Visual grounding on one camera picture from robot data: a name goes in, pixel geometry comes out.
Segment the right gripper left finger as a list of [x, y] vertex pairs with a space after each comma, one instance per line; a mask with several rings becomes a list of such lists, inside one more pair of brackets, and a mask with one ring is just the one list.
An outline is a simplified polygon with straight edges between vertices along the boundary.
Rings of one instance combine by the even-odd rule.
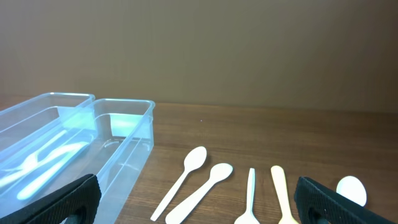
[[100, 199], [97, 176], [87, 174], [1, 218], [1, 224], [93, 224]]

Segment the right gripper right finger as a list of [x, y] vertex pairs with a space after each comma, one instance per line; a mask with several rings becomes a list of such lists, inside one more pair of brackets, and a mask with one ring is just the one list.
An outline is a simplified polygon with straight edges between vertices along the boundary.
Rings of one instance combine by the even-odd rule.
[[294, 194], [303, 224], [394, 224], [309, 177], [299, 177]]

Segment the yellow plastic fork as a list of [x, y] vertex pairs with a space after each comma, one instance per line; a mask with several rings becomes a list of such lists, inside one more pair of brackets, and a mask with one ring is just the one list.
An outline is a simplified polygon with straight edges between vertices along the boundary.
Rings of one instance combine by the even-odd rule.
[[39, 167], [49, 163], [50, 161], [55, 160], [56, 158], [64, 155], [65, 157], [67, 156], [73, 156], [75, 155], [80, 149], [84, 148], [85, 146], [88, 145], [88, 142], [77, 142], [73, 144], [69, 144], [66, 146], [61, 146], [56, 149], [54, 149], [50, 154], [48, 154], [43, 160], [38, 161], [38, 164], [36, 166], [30, 166], [28, 169], [24, 170], [17, 170], [17, 172], [7, 175], [5, 177], [1, 177], [1, 187], [6, 186], [7, 184], [10, 184], [11, 182], [21, 178], [22, 176], [28, 174], [29, 172], [32, 172], [33, 170], [38, 169]]

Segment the slanted white plastic fork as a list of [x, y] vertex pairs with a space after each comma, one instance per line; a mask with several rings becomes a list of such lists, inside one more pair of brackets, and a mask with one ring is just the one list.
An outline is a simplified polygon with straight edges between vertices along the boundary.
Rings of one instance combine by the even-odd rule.
[[63, 130], [56, 134], [54, 137], [52, 137], [49, 141], [47, 141], [44, 145], [42, 145], [38, 150], [34, 151], [32, 154], [29, 154], [24, 161], [18, 165], [17, 167], [13, 168], [7, 168], [7, 169], [2, 169], [3, 171], [11, 172], [11, 171], [17, 171], [17, 170], [24, 170], [28, 169], [30, 166], [36, 166], [38, 164], [38, 155], [41, 151], [46, 149], [48, 146], [50, 146], [52, 143], [54, 143], [56, 140], [61, 138], [63, 135], [66, 134], [66, 130]]

